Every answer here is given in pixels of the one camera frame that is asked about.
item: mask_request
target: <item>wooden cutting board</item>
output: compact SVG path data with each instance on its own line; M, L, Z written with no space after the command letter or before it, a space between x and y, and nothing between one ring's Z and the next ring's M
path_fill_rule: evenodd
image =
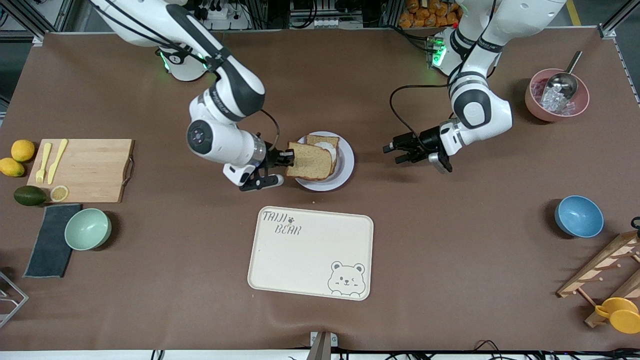
M61 141L62 139L42 139L27 185L48 190L64 185L69 189L69 196L62 202L120 202L127 169L132 170L133 166L133 140L69 139L53 183L49 185L49 167L56 161ZM45 167L47 173L44 184L38 185L36 172L40 169L44 144L47 142L52 145L51 154Z

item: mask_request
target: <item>table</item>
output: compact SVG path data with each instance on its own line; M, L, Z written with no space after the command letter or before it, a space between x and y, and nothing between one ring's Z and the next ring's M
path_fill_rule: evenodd
M24 67L0 154L18 138L133 138L136 170L121 204L98 206L114 225L104 250L74 252L62 279L17 280L31 298L0 332L0 350L291 348L317 330L337 333L343 348L368 350L468 350L480 339L501 349L637 346L637 337L609 326L587 328L591 309L578 296L554 295L639 213L640 111L614 43L596 29L548 29L510 42L489 83L511 101L513 128L462 149L448 176L382 154L406 132L388 108L389 93L445 82L397 33L227 33L224 43L263 80L280 146L334 131L355 152L353 177L330 193L291 180L241 193L184 139L187 104L212 75L178 82L152 49L116 36L47 35ZM543 55L549 48L555 58ZM579 119L543 124L525 109L527 79L564 67L578 49L575 72L591 104ZM444 89L403 90L395 105L419 131L451 111ZM274 135L261 114L241 126ZM13 201L25 182L0 177L0 261L18 274L43 213ZM558 199L574 193L605 214L594 239L568 239L552 225ZM369 298L251 289L255 221L267 205L370 216ZM627 263L585 289L605 298L635 269Z

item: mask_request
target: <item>cloth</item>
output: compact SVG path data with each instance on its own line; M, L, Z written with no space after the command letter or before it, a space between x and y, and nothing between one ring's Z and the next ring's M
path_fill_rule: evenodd
M71 248L65 241L65 227L80 204L52 205L44 209L38 238L31 252L24 277L63 277Z

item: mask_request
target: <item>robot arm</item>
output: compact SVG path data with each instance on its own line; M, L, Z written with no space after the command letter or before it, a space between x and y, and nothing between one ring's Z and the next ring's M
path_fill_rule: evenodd
M217 73L219 80L189 105L191 124L187 142L193 153L225 164L223 173L241 190L282 184L282 176L266 174L262 177L257 169L291 166L293 153L278 152L258 136L237 127L238 122L262 109L264 104L264 85L254 73L179 5L167 4L163 0L91 2L125 41L139 46L157 46L158 42L166 40L182 44L185 47L181 48L191 51L191 54L197 53L204 59L207 69Z
M456 29L446 28L441 36L444 40L445 51L440 57L433 59L433 66L445 75L451 74L458 68L471 47L476 43L480 34L489 23L489 14L493 8L493 0L456 0L463 9L464 15ZM496 6L502 0L496 0Z
M455 117L423 131L419 139L412 133L397 136L383 151L406 151L405 155L396 158L396 163L415 163L428 158L441 173L446 173L452 171L449 156L462 147L510 129L513 123L511 107L489 89L486 82L488 69L511 39L542 31L565 2L503 0L460 70L451 74L453 81L449 85L449 97Z

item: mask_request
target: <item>green indicator light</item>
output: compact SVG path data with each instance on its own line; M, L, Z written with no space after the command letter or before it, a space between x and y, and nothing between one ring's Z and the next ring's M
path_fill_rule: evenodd
M167 64L167 63L166 63L166 59L164 58L164 54L163 54L163 53L160 53L160 57L162 58L162 61L164 62L164 68L165 68L167 71L170 71L170 70L169 70L169 64Z
M436 54L433 56L433 65L435 66L440 66L442 64L442 59L444 58L444 55L447 53L447 47L446 46L442 46L440 48L440 50L438 50L436 52Z
M202 56L202 54L200 54L200 53L198 53L198 57L199 57L199 58L201 58L201 59L203 59L203 60L206 60L206 59L204 58L204 56ZM207 68L207 64L203 63L203 64L202 64L202 66L204 67L204 69L205 69L205 70L209 70L209 68Z

